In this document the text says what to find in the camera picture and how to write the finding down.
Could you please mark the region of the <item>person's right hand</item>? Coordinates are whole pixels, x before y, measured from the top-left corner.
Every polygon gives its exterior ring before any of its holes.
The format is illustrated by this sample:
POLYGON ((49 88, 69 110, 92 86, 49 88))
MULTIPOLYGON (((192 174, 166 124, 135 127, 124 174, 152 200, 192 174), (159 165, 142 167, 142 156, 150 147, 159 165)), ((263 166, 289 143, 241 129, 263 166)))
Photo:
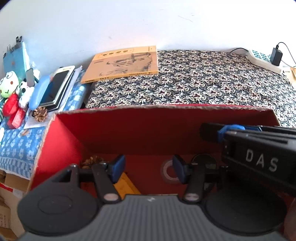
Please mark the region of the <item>person's right hand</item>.
POLYGON ((284 236, 291 241, 296 241, 296 200, 290 205, 284 221, 284 236))

